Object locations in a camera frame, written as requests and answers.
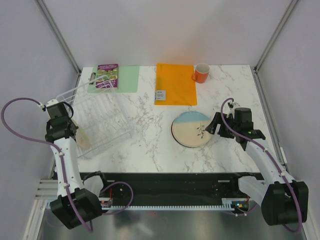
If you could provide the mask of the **red rimmed beige plate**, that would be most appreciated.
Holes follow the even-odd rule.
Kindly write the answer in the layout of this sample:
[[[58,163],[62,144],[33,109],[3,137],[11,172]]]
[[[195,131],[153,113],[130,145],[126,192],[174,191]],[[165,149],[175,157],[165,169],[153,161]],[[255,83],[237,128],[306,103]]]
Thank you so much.
[[[197,142],[194,137],[193,130],[189,128],[187,123],[175,123],[170,127],[173,139],[181,146],[186,148],[197,148]]]

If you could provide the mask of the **blue and cream plate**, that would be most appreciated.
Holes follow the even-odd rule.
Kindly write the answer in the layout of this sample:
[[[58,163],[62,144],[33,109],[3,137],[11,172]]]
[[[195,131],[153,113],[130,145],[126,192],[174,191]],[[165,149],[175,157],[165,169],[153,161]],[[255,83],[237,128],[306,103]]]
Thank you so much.
[[[188,127],[193,130],[193,136],[198,147],[204,146],[212,138],[212,135],[205,131],[205,128],[211,123],[211,119],[201,112],[186,111],[173,121],[175,123],[188,124]]]

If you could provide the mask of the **green and cream plate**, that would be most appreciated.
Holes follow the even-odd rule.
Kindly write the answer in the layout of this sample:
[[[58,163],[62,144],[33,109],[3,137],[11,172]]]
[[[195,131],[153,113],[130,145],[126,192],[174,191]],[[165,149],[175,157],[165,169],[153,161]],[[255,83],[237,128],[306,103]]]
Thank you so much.
[[[71,118],[72,122],[76,126],[75,141],[76,144],[83,150],[89,150],[91,148],[91,143],[89,137],[86,135],[84,129],[76,122],[74,118]]]

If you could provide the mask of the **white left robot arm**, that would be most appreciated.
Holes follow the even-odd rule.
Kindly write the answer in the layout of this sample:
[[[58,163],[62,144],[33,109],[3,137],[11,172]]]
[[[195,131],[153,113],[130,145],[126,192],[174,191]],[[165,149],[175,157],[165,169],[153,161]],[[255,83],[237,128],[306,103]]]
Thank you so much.
[[[72,106],[53,99],[45,107],[49,115],[45,140],[53,152],[58,179],[57,199],[50,209],[69,230],[83,225],[92,232],[92,220],[102,215],[99,197],[109,193],[110,185],[99,179],[92,185],[94,193],[85,188],[77,162],[78,127],[72,120]]]

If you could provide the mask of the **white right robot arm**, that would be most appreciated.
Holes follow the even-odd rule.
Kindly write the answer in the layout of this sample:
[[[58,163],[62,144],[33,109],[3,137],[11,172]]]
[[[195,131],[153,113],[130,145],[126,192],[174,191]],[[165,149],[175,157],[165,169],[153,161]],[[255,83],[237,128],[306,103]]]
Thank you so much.
[[[216,112],[205,128],[211,135],[235,139],[258,167],[263,181],[243,176],[229,184],[235,197],[250,196],[261,208],[269,226],[298,223],[308,217],[309,189],[305,182],[295,180],[274,157],[265,135],[254,129],[252,111],[233,105],[229,114]]]

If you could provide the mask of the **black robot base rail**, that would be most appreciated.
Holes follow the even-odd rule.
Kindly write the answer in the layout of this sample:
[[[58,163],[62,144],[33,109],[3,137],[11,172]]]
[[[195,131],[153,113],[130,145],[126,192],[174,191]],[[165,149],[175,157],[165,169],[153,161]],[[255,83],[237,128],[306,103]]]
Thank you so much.
[[[190,207],[218,206],[222,199],[245,199],[238,187],[241,177],[263,180],[260,173],[106,173],[106,184],[116,183],[100,194],[114,206]]]

